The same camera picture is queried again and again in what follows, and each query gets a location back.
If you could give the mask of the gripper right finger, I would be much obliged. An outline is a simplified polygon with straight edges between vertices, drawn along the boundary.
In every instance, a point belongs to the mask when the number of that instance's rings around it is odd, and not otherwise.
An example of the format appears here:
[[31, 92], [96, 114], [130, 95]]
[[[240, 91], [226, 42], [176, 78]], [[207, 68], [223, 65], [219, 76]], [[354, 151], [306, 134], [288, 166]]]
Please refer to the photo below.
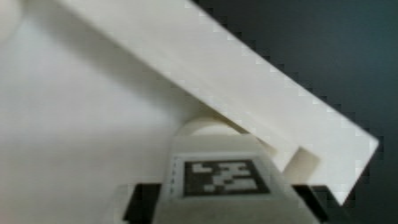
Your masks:
[[319, 218], [320, 224], [361, 224], [340, 205], [326, 185], [295, 185], [295, 192]]

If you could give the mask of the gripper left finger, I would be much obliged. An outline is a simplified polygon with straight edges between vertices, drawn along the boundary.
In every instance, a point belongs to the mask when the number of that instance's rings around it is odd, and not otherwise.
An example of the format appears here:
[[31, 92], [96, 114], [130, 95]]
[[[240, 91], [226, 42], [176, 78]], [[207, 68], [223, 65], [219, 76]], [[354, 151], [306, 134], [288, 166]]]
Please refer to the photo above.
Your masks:
[[160, 183], [121, 185], [109, 208], [109, 224], [152, 224], [160, 197]]

